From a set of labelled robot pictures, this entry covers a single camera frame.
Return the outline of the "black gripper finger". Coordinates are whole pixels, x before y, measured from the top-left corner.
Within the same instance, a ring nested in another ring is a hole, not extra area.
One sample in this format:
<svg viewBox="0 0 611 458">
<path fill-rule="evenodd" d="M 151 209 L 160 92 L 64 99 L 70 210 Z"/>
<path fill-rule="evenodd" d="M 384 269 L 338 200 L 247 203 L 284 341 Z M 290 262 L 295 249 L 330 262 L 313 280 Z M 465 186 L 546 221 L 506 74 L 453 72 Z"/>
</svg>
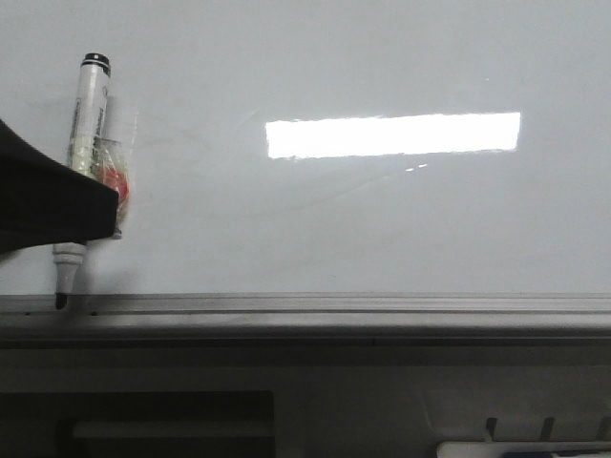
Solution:
<svg viewBox="0 0 611 458">
<path fill-rule="evenodd" d="M 1 124 L 1 253 L 110 237 L 118 193 L 40 153 Z"/>
</svg>

